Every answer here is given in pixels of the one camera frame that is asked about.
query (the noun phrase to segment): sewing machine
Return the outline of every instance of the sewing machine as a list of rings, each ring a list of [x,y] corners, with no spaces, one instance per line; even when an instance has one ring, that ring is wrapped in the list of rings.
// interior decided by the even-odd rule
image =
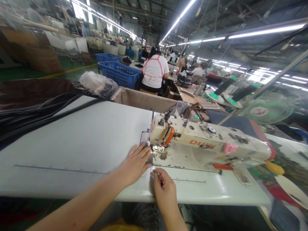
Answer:
[[[156,115],[148,133],[149,162],[154,165],[219,172],[221,165],[249,168],[265,164],[271,156],[266,143],[240,130],[170,114]]]

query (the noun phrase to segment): workbench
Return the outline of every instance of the workbench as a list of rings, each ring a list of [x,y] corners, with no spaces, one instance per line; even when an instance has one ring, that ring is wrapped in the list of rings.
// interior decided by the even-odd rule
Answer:
[[[193,98],[193,97],[187,95],[186,93],[181,92],[181,87],[176,86],[176,88],[178,89],[180,96],[181,96],[181,98],[184,102],[187,102],[187,103],[190,103],[190,104],[200,103],[203,107],[215,105],[215,106],[219,107],[219,109],[215,109],[215,110],[225,112],[224,108],[222,108],[221,106],[219,106],[215,102],[210,102],[207,99],[202,98],[201,96],[196,96],[196,97]],[[193,91],[191,91],[191,88],[182,88],[182,89],[189,91],[193,94]]]
[[[62,113],[93,98],[83,96]],[[21,137],[0,152],[0,196],[73,198],[117,169],[141,133],[150,128],[152,112],[100,102]],[[153,202],[148,169],[117,201]],[[250,173],[242,185],[232,171],[213,172],[164,167],[174,180],[178,203],[269,205]]]

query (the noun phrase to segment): blue plastic crate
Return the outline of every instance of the blue plastic crate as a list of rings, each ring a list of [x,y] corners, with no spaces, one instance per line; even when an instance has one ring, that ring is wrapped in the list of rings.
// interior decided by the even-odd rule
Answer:
[[[109,61],[121,62],[121,56],[116,56],[109,53],[101,53],[101,54],[96,54],[96,60],[97,62],[109,62]]]
[[[141,71],[118,62],[99,62],[102,75],[114,80],[119,86],[135,89]]]
[[[134,57],[135,52],[133,50],[126,49],[126,55],[128,55],[130,57]]]

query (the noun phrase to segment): electric fan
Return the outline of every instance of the electric fan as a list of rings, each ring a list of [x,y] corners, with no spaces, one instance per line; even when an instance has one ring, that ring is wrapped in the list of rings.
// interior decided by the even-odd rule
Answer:
[[[294,102],[282,94],[266,92],[251,102],[239,116],[257,124],[274,124],[288,118],[294,111]]]

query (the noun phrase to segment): cardboard box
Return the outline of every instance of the cardboard box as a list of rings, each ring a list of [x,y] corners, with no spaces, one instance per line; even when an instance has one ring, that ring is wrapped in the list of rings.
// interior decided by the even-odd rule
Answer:
[[[87,52],[81,52],[81,57],[82,57],[82,60],[85,62],[85,63],[92,63],[92,59],[91,59],[91,55],[90,53],[87,53]]]

